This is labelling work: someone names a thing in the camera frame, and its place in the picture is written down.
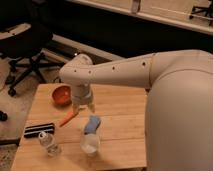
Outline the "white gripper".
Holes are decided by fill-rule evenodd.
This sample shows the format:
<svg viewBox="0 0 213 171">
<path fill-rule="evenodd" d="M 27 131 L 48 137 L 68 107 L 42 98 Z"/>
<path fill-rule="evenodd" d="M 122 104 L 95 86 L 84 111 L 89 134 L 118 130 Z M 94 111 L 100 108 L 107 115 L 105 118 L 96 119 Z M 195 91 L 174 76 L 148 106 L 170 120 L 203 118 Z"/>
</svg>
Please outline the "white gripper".
<svg viewBox="0 0 213 171">
<path fill-rule="evenodd" d="M 72 102 L 76 105 L 73 105 L 73 114 L 77 116 L 80 111 L 79 105 L 87 105 L 90 112 L 95 113 L 95 105 L 91 103 L 93 101 L 93 92 L 89 84 L 83 84 L 78 86 L 71 87 Z"/>
</svg>

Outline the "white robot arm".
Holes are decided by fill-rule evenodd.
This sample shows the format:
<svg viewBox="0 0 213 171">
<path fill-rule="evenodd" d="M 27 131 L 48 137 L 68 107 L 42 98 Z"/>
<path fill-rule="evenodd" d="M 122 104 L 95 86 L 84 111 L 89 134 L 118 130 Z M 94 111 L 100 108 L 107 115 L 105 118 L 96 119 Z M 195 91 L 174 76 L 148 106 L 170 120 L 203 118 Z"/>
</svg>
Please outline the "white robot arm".
<svg viewBox="0 0 213 171">
<path fill-rule="evenodd" d="M 213 171 L 213 54 L 165 51 L 96 65 L 79 54 L 59 75 L 78 105 L 92 100 L 93 84 L 149 91 L 147 171 Z"/>
</svg>

